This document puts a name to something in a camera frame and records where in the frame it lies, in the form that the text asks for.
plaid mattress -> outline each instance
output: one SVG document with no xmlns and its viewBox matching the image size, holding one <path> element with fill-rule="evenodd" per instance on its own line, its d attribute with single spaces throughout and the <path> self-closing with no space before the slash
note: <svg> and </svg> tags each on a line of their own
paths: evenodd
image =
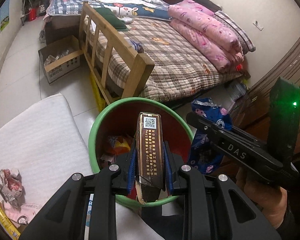
<svg viewBox="0 0 300 240">
<path fill-rule="evenodd" d="M 144 52 L 153 60 L 155 67 L 140 96 L 159 102 L 167 102 L 194 95 L 200 90 L 239 77 L 240 73 L 221 74 L 210 61 L 194 48 L 167 22 L 134 18 L 127 25 L 129 31 L 119 32 L 124 37 L 141 42 Z M 92 44 L 94 31 L 90 26 Z M 96 54 L 103 62 L 107 39 L 100 32 Z M 124 88 L 130 69 L 113 50 L 108 68 L 109 76 Z"/>
<path fill-rule="evenodd" d="M 51 0 L 47 14 L 49 16 L 81 14 L 84 1 L 93 8 L 103 7 L 103 4 L 96 0 Z"/>
</svg>

crumpled paper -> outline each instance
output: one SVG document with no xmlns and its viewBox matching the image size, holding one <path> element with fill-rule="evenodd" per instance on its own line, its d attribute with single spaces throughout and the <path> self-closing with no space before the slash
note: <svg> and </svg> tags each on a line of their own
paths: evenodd
<svg viewBox="0 0 300 240">
<path fill-rule="evenodd" d="M 23 193 L 21 176 L 17 168 L 0 170 L 0 194 L 5 202 L 20 210 L 18 199 Z"/>
<path fill-rule="evenodd" d="M 3 203 L 3 207 L 5 214 L 10 220 L 22 225 L 28 225 L 40 211 L 42 205 L 36 203 L 24 203 L 20 206 L 20 211 L 14 209 L 9 203 Z"/>
</svg>

pink blanket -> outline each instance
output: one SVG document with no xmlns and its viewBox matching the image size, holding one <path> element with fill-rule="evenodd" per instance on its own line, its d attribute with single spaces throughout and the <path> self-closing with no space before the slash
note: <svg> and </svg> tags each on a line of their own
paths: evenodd
<svg viewBox="0 0 300 240">
<path fill-rule="evenodd" d="M 173 19 L 171 27 L 179 32 L 198 51 L 200 51 L 221 73 L 235 71 L 235 67 L 243 62 L 241 53 L 231 54 L 220 48 L 215 42 L 202 32 L 192 28 L 178 19 Z"/>
<path fill-rule="evenodd" d="M 179 5 L 170 5 L 168 14 L 190 25 L 194 29 L 203 32 L 226 51 L 232 54 L 242 54 L 241 44 L 234 32 L 204 12 Z"/>
</svg>

human hand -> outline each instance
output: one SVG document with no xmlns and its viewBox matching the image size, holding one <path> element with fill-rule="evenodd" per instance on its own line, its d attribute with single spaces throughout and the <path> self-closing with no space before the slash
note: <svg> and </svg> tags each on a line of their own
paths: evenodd
<svg viewBox="0 0 300 240">
<path fill-rule="evenodd" d="M 239 169 L 236 179 L 237 186 L 248 198 L 263 208 L 262 213 L 277 229 L 282 224 L 287 210 L 287 191 L 282 187 L 271 187 L 251 179 L 242 168 Z"/>
</svg>

cardboard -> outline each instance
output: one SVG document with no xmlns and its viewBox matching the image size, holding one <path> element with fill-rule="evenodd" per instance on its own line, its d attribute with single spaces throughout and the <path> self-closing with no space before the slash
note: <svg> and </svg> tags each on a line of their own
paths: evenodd
<svg viewBox="0 0 300 240">
<path fill-rule="evenodd" d="M 72 48 L 74 52 L 44 67 L 43 64 L 49 55 L 56 57 L 58 54 L 69 48 Z M 79 41 L 77 38 L 74 36 L 68 36 L 47 45 L 40 49 L 38 53 L 40 67 L 43 69 L 48 83 L 51 84 L 58 78 L 80 66 L 80 55 L 83 54 L 83 51 L 79 48 Z"/>
</svg>

